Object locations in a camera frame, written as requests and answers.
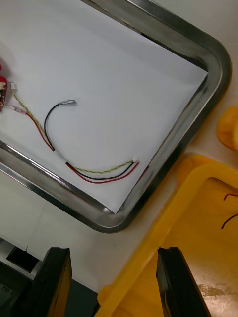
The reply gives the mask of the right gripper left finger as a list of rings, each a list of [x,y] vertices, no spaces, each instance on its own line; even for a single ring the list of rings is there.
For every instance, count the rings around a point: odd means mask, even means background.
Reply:
[[[50,248],[27,294],[23,315],[25,317],[65,316],[71,280],[70,249]]]

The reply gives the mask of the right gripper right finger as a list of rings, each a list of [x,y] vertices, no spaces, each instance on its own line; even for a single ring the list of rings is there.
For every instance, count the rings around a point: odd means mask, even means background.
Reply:
[[[211,315],[179,248],[158,249],[156,278],[165,317]]]

